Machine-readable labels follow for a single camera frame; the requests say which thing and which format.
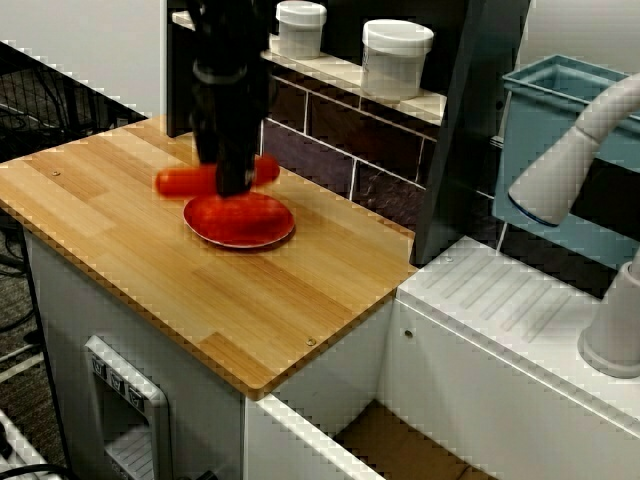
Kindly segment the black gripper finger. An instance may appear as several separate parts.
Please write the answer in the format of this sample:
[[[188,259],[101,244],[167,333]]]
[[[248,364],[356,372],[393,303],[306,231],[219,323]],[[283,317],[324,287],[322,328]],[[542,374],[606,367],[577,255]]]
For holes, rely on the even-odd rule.
[[[255,153],[220,149],[216,157],[215,186],[223,198],[247,192],[253,183]]]

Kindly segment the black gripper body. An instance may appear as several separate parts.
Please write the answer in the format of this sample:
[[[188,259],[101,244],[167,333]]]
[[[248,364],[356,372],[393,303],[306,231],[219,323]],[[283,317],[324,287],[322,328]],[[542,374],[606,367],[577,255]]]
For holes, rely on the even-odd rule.
[[[251,64],[231,75],[216,75],[195,64],[192,71],[190,125],[199,162],[252,168],[259,126],[277,91],[271,66]]]

